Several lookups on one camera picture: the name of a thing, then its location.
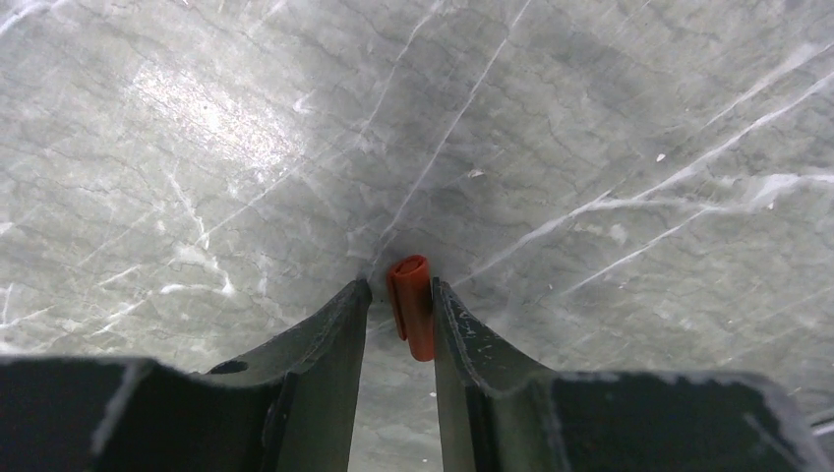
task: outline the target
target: orange object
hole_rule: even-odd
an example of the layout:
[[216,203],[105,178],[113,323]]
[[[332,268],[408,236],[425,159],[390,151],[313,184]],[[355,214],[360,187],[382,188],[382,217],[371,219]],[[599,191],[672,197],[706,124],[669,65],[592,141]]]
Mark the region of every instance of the orange object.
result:
[[387,286],[399,338],[408,341],[414,359],[431,361],[435,358],[435,327],[429,262],[414,255],[392,265]]

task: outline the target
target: hole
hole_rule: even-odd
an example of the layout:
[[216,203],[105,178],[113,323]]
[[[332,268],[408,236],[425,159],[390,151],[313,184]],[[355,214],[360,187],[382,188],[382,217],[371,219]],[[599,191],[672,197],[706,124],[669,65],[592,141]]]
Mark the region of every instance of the hole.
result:
[[214,366],[208,371],[209,374],[237,374],[249,369],[249,364],[243,361],[226,361],[222,364]]

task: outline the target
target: orange plastic clip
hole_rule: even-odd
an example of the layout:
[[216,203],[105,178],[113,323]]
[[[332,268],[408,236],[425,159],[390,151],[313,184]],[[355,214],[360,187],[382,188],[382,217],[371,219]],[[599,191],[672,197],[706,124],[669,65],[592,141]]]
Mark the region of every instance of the orange plastic clip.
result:
[[435,332],[429,262],[414,255],[392,265],[387,286],[399,338],[408,341],[414,359],[431,361],[435,358]]

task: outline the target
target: marble surface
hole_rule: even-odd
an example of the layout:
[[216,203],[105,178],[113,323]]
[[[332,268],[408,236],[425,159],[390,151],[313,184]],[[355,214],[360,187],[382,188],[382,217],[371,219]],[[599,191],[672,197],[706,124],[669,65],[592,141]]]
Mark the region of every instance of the marble surface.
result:
[[554,369],[834,406],[829,0],[0,8],[0,352],[205,369],[369,276],[351,470],[440,470],[421,253]]

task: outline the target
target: black metal part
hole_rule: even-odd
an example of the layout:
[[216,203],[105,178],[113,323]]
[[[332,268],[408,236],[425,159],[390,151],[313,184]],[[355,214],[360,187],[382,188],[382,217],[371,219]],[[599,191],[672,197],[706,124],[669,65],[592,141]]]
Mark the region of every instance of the black metal part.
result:
[[0,470],[347,470],[371,291],[208,374],[143,358],[0,358]]
[[799,409],[761,376],[555,372],[448,284],[432,291],[445,470],[829,470]]

